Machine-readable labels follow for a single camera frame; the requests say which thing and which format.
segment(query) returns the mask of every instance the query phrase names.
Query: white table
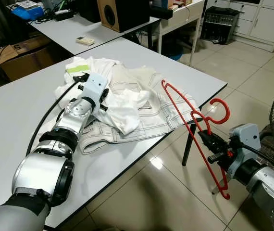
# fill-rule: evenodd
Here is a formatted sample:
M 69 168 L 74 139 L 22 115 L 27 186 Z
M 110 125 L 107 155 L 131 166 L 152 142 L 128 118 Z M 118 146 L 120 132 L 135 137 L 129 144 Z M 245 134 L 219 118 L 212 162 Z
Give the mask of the white table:
M 226 83 L 173 61 L 149 49 L 118 38 L 79 55 L 83 58 L 110 58 L 127 68 L 147 65 L 161 72 L 166 80 L 205 104 Z M 53 91 L 63 84 L 64 65 L 72 58 L 0 87 L 0 205 L 11 196 L 15 169 L 24 158 L 32 132 L 53 104 Z M 75 172 L 66 202 L 52 209 L 46 225 L 56 227 L 95 194 L 145 155 L 163 136 L 122 144 L 105 145 L 89 155 L 74 153 Z
M 203 11 L 204 0 L 193 0 L 193 2 L 187 6 L 183 6 L 178 8 L 173 12 L 173 16 L 170 19 L 162 19 L 160 24 L 154 29 L 154 34 L 158 36 L 158 53 L 162 52 L 162 36 L 178 29 L 181 26 L 184 26 L 188 23 L 191 23 L 197 20 L 197 26 L 195 30 L 194 42 L 193 47 L 191 50 L 190 61 L 192 63 L 192 58 L 195 52 L 197 39 L 198 39 L 198 32 L 200 27 L 200 21 Z
M 33 22 L 31 25 L 73 55 L 77 55 L 159 20 L 159 18 L 150 17 L 149 22 L 138 25 L 122 33 L 103 26 L 101 22 L 92 23 L 79 14 L 76 14 L 73 18 L 68 18 L 59 22 L 51 20 L 41 24 Z M 87 46 L 75 42 L 76 38 L 80 36 L 93 38 L 95 43 L 91 46 Z

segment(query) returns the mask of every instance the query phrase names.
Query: white garment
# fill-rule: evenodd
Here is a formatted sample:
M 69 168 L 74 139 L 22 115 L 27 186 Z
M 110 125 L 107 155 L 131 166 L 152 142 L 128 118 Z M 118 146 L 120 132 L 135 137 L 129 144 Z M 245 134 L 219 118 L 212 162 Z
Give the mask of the white garment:
M 107 84 L 109 84 L 112 79 L 112 67 L 115 64 L 120 64 L 120 62 L 104 58 L 93 59 L 90 57 L 85 60 L 75 57 L 72 63 L 65 66 L 64 80 L 67 84 L 55 90 L 56 98 L 59 98 L 74 83 L 74 76 L 82 76 L 84 73 L 100 74 L 108 79 Z M 78 85 L 74 86 L 59 102 L 59 106 L 64 108 L 72 98 L 77 98 L 80 93 Z M 125 89 L 121 94 L 115 94 L 109 90 L 103 102 L 108 107 L 107 112 L 99 110 L 94 114 L 94 117 L 102 123 L 119 129 L 123 134 L 128 134 L 138 127 L 140 123 L 138 109 L 147 102 L 148 98 L 149 93 L 145 90 L 133 92 Z
M 89 64 L 91 70 L 95 68 L 91 65 L 98 64 L 101 59 L 92 60 L 93 63 Z M 103 70 L 103 68 L 97 68 L 96 70 L 100 70 L 98 74 L 104 71 L 111 75 L 109 83 L 110 92 L 104 101 L 104 104 L 110 107 L 109 110 L 111 113 L 108 114 L 100 110 L 100 113 L 95 116 L 98 118 L 101 116 L 100 120 L 105 120 L 106 123 L 94 120 L 84 128 L 79 141 L 79 146 L 84 154 L 88 154 L 108 143 L 136 141 L 159 136 L 183 124 L 182 119 L 161 86 L 161 80 L 163 79 L 161 74 L 152 68 L 142 67 L 129 70 L 120 64 L 119 61 L 110 62 L 113 62 L 113 65 L 111 67 L 109 66 L 110 69 Z M 63 92 L 66 88 L 66 86 L 57 88 L 55 92 L 56 96 L 59 96 L 61 91 Z M 190 95 L 181 90 L 180 92 L 198 109 L 196 102 Z M 66 97 L 66 100 L 69 101 L 72 97 L 77 98 L 79 93 L 80 90 L 72 90 L 72 92 L 69 93 L 70 97 Z M 170 89 L 169 93 L 183 114 L 185 121 L 192 122 L 190 107 L 176 92 Z M 138 125 L 137 118 L 133 118 L 132 116 L 129 118 L 126 116 L 129 113 L 121 114 L 122 112 L 128 111 L 137 112 L 140 120 Z M 50 130 L 55 124 L 55 120 L 54 118 L 45 124 L 42 131 Z M 136 129 L 124 134 L 124 132 L 129 131 L 136 125 Z

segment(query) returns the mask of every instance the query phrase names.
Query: black table leg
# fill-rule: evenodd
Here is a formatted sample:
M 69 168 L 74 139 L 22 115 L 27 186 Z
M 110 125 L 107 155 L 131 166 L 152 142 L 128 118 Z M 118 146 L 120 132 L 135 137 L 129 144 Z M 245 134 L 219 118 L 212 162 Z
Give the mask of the black table leg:
M 195 135 L 196 128 L 197 128 L 196 124 L 190 125 L 190 130 L 194 135 Z M 191 137 L 190 134 L 188 134 L 188 138 L 187 138 L 187 142 L 186 142 L 186 146 L 185 146 L 185 150 L 184 150 L 184 155 L 183 155 L 183 160 L 182 160 L 182 166 L 186 166 L 192 142 L 193 142 L 193 138 Z
M 152 50 L 152 24 L 148 25 L 148 48 Z
M 132 41 L 132 42 L 140 45 L 139 39 L 138 39 L 138 37 L 136 35 L 136 32 L 132 32 L 132 33 L 123 35 L 123 38 L 125 38 L 127 40 L 130 40 L 130 41 Z

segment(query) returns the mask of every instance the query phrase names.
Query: electrical wire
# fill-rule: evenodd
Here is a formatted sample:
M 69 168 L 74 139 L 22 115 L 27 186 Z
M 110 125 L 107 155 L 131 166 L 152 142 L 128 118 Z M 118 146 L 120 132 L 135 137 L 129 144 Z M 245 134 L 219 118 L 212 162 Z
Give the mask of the electrical wire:
M 245 149 L 247 149 L 249 151 L 252 151 L 253 153 L 259 155 L 262 159 L 268 161 L 271 165 L 274 166 L 274 162 L 272 160 L 270 160 L 267 156 L 265 156 L 263 153 L 259 152 L 258 150 L 254 149 L 254 148 L 252 148 L 252 147 L 250 147 L 248 145 L 245 145 L 245 144 L 241 144 L 241 147 L 245 148 Z
M 30 154 L 31 152 L 31 148 L 33 145 L 33 142 L 35 141 L 35 138 L 37 136 L 37 133 L 39 132 L 43 122 L 45 121 L 45 119 L 47 118 L 47 116 L 50 114 L 50 112 L 54 109 L 54 107 L 60 102 L 60 100 L 69 92 L 69 90 L 71 90 L 79 81 L 76 81 L 75 83 L 73 83 L 55 102 L 54 104 L 48 109 L 48 111 L 44 114 L 44 116 L 42 117 L 42 119 L 40 120 L 39 124 L 37 125 L 37 128 L 35 130 L 35 132 L 33 133 L 27 151 L 26 151 L 26 156 Z
M 2 48 L 2 50 L 1 50 L 1 52 L 0 52 L 0 56 L 1 56 L 2 52 L 4 51 L 4 49 L 6 49 L 7 46 L 5 46 L 5 47 Z
M 12 8 L 13 8 L 14 6 L 18 6 L 18 5 L 13 4 L 12 6 L 10 6 L 10 11 L 12 11 Z
M 188 16 L 187 16 L 187 20 L 190 17 L 190 9 L 188 8 L 188 6 L 184 6 L 187 10 L 188 10 Z
M 48 21 L 54 19 L 55 12 L 58 11 L 59 5 L 61 4 L 61 6 L 60 6 L 60 8 L 61 8 L 65 2 L 70 3 L 69 0 L 62 0 L 61 2 L 56 4 L 53 9 L 50 9 L 50 8 L 45 9 L 43 12 L 43 16 L 41 16 L 37 20 L 35 20 L 35 24 L 41 24 L 41 23 L 48 22 Z
M 60 111 L 60 113 L 58 114 L 56 121 L 58 121 L 58 120 L 60 119 L 60 117 L 61 117 L 61 115 L 63 114 L 63 112 L 64 112 L 64 108 L 63 108 L 63 109 Z

